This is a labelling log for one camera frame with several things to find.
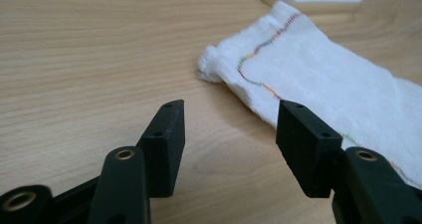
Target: white towel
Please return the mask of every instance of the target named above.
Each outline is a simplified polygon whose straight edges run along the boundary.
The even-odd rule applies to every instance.
[[[381,153],[422,189],[421,87],[330,41],[297,9],[276,3],[252,26],[207,47],[199,70],[273,127],[280,99],[307,106],[343,136],[343,148]]]

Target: wood grain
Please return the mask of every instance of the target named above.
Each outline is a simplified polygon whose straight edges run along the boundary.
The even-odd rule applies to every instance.
[[[224,85],[198,81],[208,44],[270,10],[260,0],[0,0],[0,193],[60,194],[134,145],[158,108],[184,99],[175,194],[153,223],[333,223],[307,199],[275,131]],[[422,84],[422,0],[365,0],[308,14],[335,42]]]

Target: terry cloth fabric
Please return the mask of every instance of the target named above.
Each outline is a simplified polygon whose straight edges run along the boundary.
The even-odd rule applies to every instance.
[[[225,82],[277,126],[279,100],[303,104],[343,137],[384,155],[422,189],[422,89],[332,42],[306,15],[278,2],[270,14],[199,59],[202,80]]]

